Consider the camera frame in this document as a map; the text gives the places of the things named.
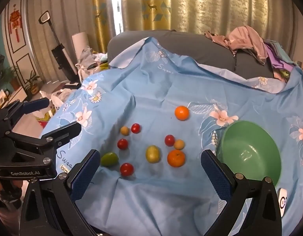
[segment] red chinese knot decoration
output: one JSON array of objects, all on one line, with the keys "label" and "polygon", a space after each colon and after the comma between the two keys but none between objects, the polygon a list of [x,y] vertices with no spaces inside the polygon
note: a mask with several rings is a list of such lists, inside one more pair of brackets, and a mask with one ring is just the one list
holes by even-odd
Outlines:
[{"label": "red chinese knot decoration", "polygon": [[17,39],[17,42],[19,42],[19,35],[18,35],[17,28],[18,27],[23,28],[22,18],[19,13],[19,10],[15,9],[16,4],[14,4],[13,7],[14,7],[14,11],[11,13],[10,20],[9,20],[9,30],[10,30],[10,34],[12,34],[12,29],[15,29],[16,39]]}]

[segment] green bowl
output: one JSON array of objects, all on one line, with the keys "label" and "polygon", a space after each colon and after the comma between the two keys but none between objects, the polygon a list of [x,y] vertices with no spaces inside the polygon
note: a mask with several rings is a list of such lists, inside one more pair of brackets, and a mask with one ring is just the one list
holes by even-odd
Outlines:
[{"label": "green bowl", "polygon": [[253,122],[241,120],[228,126],[217,157],[233,173],[242,173],[255,180],[269,176],[274,185],[278,183],[281,160],[277,145],[264,129]]}]

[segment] blue bedsheet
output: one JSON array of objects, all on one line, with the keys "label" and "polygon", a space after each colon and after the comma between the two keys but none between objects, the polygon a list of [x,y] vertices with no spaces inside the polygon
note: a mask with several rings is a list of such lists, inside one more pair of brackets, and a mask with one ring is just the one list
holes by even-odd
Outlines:
[{"label": "blue bedsheet", "polygon": [[[70,170],[91,149],[101,155],[115,152],[119,163],[135,167],[122,178],[119,165],[99,167],[84,197],[77,201],[93,226],[113,236],[203,235],[224,207],[201,167],[203,149],[215,150],[217,136],[230,123],[249,120],[275,140],[282,160],[276,189],[288,191],[282,219],[289,235],[303,214],[303,73],[295,67],[284,84],[258,77],[245,80],[225,69],[197,64],[192,58],[170,53],[154,38],[134,44],[111,62],[112,69],[88,77],[43,131],[77,120],[80,135],[58,149],[57,171]],[[189,107],[190,118],[179,121],[177,106]],[[133,123],[127,151],[119,151],[119,130]],[[167,163],[164,137],[173,134],[186,143],[186,163]],[[157,145],[162,159],[145,159],[149,145]],[[231,235],[238,232],[247,213],[246,201]]]}]

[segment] pink clothing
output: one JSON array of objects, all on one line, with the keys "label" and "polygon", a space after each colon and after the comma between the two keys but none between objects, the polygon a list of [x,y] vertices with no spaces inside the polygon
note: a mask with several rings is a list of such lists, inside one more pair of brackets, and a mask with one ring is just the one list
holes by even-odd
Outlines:
[{"label": "pink clothing", "polygon": [[263,65],[268,57],[263,39],[250,26],[236,27],[226,37],[223,35],[212,35],[210,32],[206,32],[205,36],[231,50],[234,56],[238,49],[242,49],[254,56]]}]

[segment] orange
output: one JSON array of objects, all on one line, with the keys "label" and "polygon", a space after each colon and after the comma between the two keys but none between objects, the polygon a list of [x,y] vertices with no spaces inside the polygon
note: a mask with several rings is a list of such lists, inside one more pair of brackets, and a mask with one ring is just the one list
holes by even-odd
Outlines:
[{"label": "orange", "polygon": [[167,162],[172,167],[181,167],[185,162],[185,154],[180,150],[172,150],[168,153]]},{"label": "orange", "polygon": [[178,120],[186,120],[189,117],[190,112],[187,107],[178,106],[174,111],[174,115]]}]

